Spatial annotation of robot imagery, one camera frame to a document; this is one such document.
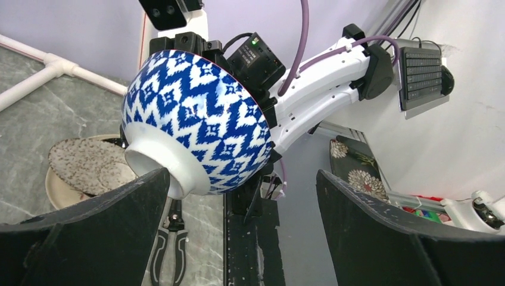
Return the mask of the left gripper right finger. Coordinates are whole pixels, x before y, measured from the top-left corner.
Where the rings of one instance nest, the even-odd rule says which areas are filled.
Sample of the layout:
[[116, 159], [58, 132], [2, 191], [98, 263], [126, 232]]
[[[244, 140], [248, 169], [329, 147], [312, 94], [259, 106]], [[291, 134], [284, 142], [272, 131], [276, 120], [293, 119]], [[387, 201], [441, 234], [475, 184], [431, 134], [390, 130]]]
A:
[[435, 223], [330, 172], [317, 199], [339, 285], [503, 285], [504, 237]]

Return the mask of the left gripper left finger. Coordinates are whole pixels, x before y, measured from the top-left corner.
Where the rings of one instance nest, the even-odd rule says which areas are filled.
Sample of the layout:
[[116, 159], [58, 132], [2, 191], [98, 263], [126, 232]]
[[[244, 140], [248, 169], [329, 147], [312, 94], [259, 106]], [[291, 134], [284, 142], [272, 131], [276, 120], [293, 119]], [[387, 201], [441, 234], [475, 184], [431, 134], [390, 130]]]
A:
[[1, 225], [2, 285], [141, 285], [170, 175], [153, 170], [119, 188]]

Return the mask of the pink rimmed ceramic plate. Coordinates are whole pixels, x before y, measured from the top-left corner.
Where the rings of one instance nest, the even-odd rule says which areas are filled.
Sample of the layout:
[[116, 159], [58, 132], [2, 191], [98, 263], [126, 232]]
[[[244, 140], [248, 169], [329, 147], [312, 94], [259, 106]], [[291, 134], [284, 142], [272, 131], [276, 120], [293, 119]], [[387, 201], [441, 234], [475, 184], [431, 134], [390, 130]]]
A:
[[[89, 138], [96, 138], [98, 140], [107, 141], [116, 144], [124, 149], [127, 147], [126, 141], [122, 140], [121, 138], [115, 135], [98, 135]], [[45, 178], [45, 189], [51, 204], [56, 209], [63, 209], [65, 207], [77, 204], [79, 202], [97, 196], [86, 194], [84, 192], [72, 188], [70, 185], [62, 181], [52, 171], [50, 166]]]

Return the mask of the speckled grey ceramic plate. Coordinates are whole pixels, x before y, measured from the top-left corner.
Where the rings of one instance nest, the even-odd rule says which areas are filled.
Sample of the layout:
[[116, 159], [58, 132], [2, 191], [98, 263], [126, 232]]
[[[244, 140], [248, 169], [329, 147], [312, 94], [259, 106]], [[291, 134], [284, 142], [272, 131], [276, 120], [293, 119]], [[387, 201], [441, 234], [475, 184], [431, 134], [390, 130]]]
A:
[[137, 178], [124, 148], [96, 138], [65, 139], [49, 150], [52, 171], [72, 188], [101, 195]]

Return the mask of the red patterned ceramic bowl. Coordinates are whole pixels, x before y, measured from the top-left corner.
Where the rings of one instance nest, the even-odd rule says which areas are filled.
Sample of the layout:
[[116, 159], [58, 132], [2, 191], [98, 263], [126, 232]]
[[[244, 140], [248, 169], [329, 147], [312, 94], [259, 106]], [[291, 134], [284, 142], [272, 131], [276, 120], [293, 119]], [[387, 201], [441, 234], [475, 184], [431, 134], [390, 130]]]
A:
[[186, 51], [146, 59], [121, 117], [127, 164], [138, 176], [166, 168], [170, 198], [233, 191], [272, 153], [269, 126], [250, 93], [226, 70]]

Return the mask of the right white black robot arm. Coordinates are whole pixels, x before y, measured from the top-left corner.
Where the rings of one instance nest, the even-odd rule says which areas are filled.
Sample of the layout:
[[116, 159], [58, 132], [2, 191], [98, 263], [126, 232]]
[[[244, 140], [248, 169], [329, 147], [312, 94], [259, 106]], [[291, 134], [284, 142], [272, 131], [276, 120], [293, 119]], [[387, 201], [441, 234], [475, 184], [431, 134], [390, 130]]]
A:
[[344, 27], [336, 44], [291, 69], [256, 33], [243, 33], [241, 38], [243, 44], [230, 57], [225, 57], [219, 41], [207, 41], [194, 32], [152, 39], [149, 51], [189, 52], [230, 73], [260, 107], [279, 154], [337, 109], [382, 94], [400, 59], [396, 40], [367, 37], [354, 24]]

